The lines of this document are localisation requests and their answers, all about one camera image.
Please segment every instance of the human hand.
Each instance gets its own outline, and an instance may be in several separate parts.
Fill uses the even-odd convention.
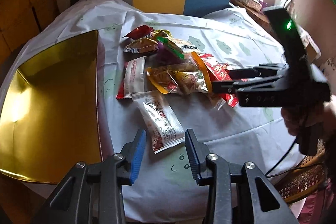
[[[331,97],[331,102],[318,103],[309,108],[308,117],[307,109],[300,110],[298,107],[283,107],[281,115],[285,121],[288,133],[297,136],[300,128],[303,126],[310,127],[316,123],[322,122],[324,132],[321,132],[320,138],[328,140],[336,130],[336,97]]]

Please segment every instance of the wicker seat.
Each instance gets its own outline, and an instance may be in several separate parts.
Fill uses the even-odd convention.
[[[298,167],[309,166],[323,161],[324,145],[320,140],[316,156],[306,156]],[[275,188],[287,204],[297,202],[314,193],[325,180],[325,171],[322,165],[294,170],[276,183]]]

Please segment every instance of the candy wrapper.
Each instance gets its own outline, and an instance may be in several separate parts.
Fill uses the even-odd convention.
[[[163,94],[181,93],[181,90],[169,69],[148,68],[147,76],[150,82]]]
[[[184,63],[184,59],[178,58],[173,52],[168,50],[161,42],[156,54],[157,64],[161,66]]]
[[[155,154],[184,142],[184,130],[166,99],[158,91],[135,95],[152,139]]]
[[[156,41],[157,37],[170,37],[171,33],[168,30],[154,30],[153,28],[143,25],[132,32],[127,34],[126,36],[133,38],[138,37],[139,35],[143,35],[143,37],[137,38],[132,43],[128,44],[124,48],[124,52],[132,52],[132,53],[144,53],[144,52],[152,52],[159,48],[159,45]]]
[[[163,66],[159,68],[148,68],[147,76],[150,82],[163,94],[183,93],[184,87],[179,87],[178,82],[183,81],[182,75],[177,79],[179,72],[199,72],[198,67],[191,60],[182,64]]]
[[[172,37],[157,37],[157,41],[163,43],[176,56],[186,59],[192,52],[200,54],[201,51],[191,42]]]
[[[147,37],[143,37],[128,44],[124,48],[124,52],[143,53],[143,52],[155,51],[158,48],[159,45],[156,41]]]
[[[231,81],[229,74],[226,72],[228,64],[219,64],[212,54],[200,54],[199,59],[195,58],[195,61],[199,66],[202,63],[206,66],[211,81]],[[228,93],[221,94],[221,96],[231,107],[235,107],[238,104],[238,98],[235,94]]]
[[[209,92],[207,96],[211,104],[213,105],[213,108],[216,110],[220,110],[223,107],[223,105],[226,104],[226,101],[219,94]]]
[[[153,32],[154,29],[152,27],[149,27],[147,25],[142,25],[140,27],[135,28],[133,31],[129,32],[127,35],[124,37],[129,37],[132,39],[139,39],[142,37],[145,37],[148,35],[150,32]]]
[[[184,94],[208,92],[203,73],[200,70],[196,72],[173,71],[173,75]]]
[[[144,66],[145,57],[140,57],[128,62],[125,78],[120,85],[117,99],[132,98],[134,94],[144,92]]]

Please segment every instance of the blue gripper pad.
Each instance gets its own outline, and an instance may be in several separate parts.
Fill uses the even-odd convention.
[[[132,184],[138,178],[145,148],[146,148],[146,131],[142,130],[141,136],[138,141],[138,145],[136,147],[136,150],[135,150],[132,162],[131,162],[131,174],[130,174],[129,179]]]

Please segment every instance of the table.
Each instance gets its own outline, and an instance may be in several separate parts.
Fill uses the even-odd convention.
[[[246,9],[247,14],[256,22],[258,23],[266,32],[268,32],[272,37],[276,39],[275,32],[273,31],[271,25],[269,24],[269,20],[267,16],[263,13],[259,13],[256,10],[246,6],[245,4],[241,3],[237,0],[230,0],[230,2],[235,5]]]
[[[116,100],[126,61],[123,47],[128,43],[123,36],[134,28],[147,24],[155,29],[168,29],[174,37],[191,41],[202,52],[212,53],[220,63],[227,62],[232,68],[281,62],[283,48],[258,24],[251,24],[244,9],[230,8],[215,13],[215,17],[211,13],[205,19],[146,14],[121,0],[79,2],[26,44],[7,75],[0,95],[22,62],[66,38],[97,29],[98,39],[105,46],[104,97],[108,126],[114,150],[119,152],[125,143],[134,139],[139,128],[145,128],[132,100]],[[253,161],[265,172],[294,139],[287,133],[280,108],[231,108],[226,104],[218,111],[200,93],[167,94],[165,98],[184,130],[192,128],[200,142],[229,162]],[[292,168],[302,159],[295,147],[274,173]],[[133,186],[123,186],[126,217],[133,221],[162,223],[204,216],[208,187],[196,184],[191,171],[185,168],[188,164],[183,145],[155,155],[148,138],[138,179]]]

